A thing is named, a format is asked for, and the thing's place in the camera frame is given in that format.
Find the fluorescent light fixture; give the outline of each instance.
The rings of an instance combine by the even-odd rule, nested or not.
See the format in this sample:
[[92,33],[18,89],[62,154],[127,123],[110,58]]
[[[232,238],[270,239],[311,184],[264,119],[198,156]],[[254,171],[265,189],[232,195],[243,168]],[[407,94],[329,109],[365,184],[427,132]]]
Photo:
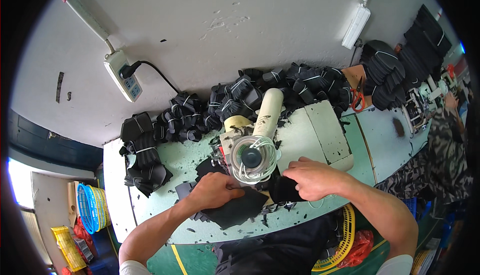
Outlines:
[[370,10],[367,7],[363,6],[363,4],[360,4],[357,13],[355,14],[355,17],[350,24],[350,27],[346,31],[345,37],[342,41],[342,46],[348,49],[351,49],[353,47],[358,37],[360,36],[363,27],[367,23],[369,17]]

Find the camouflage clothing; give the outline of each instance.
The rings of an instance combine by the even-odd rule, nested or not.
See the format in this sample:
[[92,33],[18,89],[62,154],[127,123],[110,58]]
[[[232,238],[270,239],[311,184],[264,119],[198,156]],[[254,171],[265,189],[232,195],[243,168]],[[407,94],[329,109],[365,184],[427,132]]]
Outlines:
[[473,178],[467,169],[464,145],[454,139],[456,132],[455,111],[437,109],[431,120],[428,145],[375,187],[399,199],[409,199],[428,186],[445,204],[468,197]]

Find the dark pants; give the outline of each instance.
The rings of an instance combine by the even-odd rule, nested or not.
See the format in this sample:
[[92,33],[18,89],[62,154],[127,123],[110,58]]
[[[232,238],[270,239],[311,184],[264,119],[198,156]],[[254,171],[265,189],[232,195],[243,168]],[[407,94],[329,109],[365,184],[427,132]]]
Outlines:
[[332,218],[323,215],[263,236],[216,243],[215,274],[311,274]]

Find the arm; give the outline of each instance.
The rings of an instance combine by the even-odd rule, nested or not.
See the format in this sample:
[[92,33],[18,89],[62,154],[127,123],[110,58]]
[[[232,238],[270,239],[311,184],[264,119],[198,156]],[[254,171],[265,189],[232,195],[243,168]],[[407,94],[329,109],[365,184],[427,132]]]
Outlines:
[[217,208],[243,196],[245,192],[239,187],[235,179],[221,173],[203,176],[186,198],[130,232],[120,247],[118,262],[121,265],[124,261],[136,260],[146,266],[147,260],[167,242],[183,221],[202,209]]
[[455,121],[456,121],[458,130],[460,134],[462,134],[463,132],[465,132],[465,127],[463,126],[462,118],[460,117],[459,111],[457,110],[459,101],[457,100],[457,98],[455,98],[452,92],[448,92],[444,98],[444,103],[445,103],[444,109],[447,109],[449,112],[453,113],[453,117],[456,119]]
[[387,259],[409,254],[415,256],[418,226],[405,204],[396,197],[358,181],[350,174],[327,164],[301,157],[283,172],[295,180],[300,197],[317,201],[329,194],[348,199],[387,241]]
[[445,204],[468,197],[473,181],[467,170],[456,108],[457,101],[449,92],[445,107],[438,108],[433,114],[428,133],[429,181],[432,191]]

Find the white sleeve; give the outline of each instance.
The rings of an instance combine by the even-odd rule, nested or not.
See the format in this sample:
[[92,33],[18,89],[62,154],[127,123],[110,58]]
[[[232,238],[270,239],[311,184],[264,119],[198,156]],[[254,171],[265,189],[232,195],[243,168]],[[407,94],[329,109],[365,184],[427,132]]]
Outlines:
[[409,275],[412,269],[413,257],[402,254],[385,261],[377,272],[377,275]]
[[120,266],[120,275],[150,275],[150,272],[138,261],[127,260]]

